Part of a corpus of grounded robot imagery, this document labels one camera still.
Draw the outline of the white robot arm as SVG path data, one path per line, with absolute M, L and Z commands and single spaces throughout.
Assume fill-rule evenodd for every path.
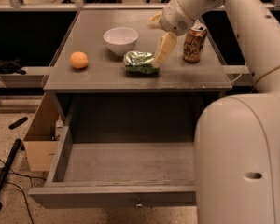
M 260 0 L 171 0 L 149 25 L 165 31 L 161 67 L 178 36 L 224 7 L 255 92 L 224 97 L 200 115 L 194 138 L 199 224 L 280 224 L 280 23 Z

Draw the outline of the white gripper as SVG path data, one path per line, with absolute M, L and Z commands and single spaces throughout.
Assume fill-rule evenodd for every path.
M 177 36 L 185 34 L 195 23 L 193 0 L 171 0 L 162 13 L 147 20 L 150 29 L 163 29 L 166 33 L 160 37 L 154 53 L 152 66 L 160 68 L 169 58 L 177 44 Z

